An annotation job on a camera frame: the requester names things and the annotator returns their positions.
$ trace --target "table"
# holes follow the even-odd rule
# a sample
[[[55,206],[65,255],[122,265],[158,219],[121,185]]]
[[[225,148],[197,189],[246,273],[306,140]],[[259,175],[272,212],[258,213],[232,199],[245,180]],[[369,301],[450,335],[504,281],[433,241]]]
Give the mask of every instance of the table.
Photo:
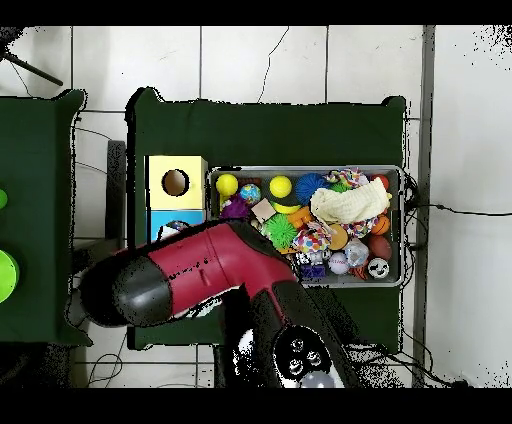
[[[128,245],[146,240],[146,155],[202,156],[210,167],[401,166],[404,112],[402,97],[387,98],[381,105],[171,103],[159,100],[152,88],[140,88],[126,110]],[[330,290],[352,315],[358,341],[398,351],[399,286]],[[130,328],[128,344],[142,349],[146,344],[222,343],[218,319],[212,312],[173,324]]]

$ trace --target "white cloth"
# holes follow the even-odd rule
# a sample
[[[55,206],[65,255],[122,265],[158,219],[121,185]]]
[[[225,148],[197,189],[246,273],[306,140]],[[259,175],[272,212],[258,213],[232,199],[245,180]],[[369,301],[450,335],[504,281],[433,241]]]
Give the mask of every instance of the white cloth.
[[[343,193],[319,188],[311,197],[311,213],[326,224],[364,221],[388,207],[388,194],[380,178]]]

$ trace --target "yellow box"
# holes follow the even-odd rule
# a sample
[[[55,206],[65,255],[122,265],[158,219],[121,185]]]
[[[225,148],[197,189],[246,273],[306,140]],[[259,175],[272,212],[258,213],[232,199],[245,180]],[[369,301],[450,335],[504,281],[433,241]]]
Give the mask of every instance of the yellow box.
[[[152,210],[205,209],[208,164],[201,156],[149,156],[148,162]],[[173,195],[183,187],[183,194]]]

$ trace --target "green bowl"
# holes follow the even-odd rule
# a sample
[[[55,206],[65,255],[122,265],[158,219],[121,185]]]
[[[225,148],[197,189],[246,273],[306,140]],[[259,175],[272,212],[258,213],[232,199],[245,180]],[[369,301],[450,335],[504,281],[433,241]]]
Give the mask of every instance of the green bowl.
[[[16,288],[19,268],[14,258],[0,250],[0,303],[6,300]]]

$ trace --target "green spiky ball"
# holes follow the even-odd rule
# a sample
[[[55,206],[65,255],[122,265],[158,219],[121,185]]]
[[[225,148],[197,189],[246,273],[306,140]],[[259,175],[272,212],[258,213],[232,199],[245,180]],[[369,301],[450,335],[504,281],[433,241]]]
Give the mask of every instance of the green spiky ball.
[[[338,193],[343,193],[345,191],[350,190],[350,187],[346,186],[343,182],[334,183],[329,187],[330,190],[336,191]]]
[[[290,247],[298,231],[290,224],[286,215],[277,213],[265,222],[265,233],[276,249],[286,249]]]

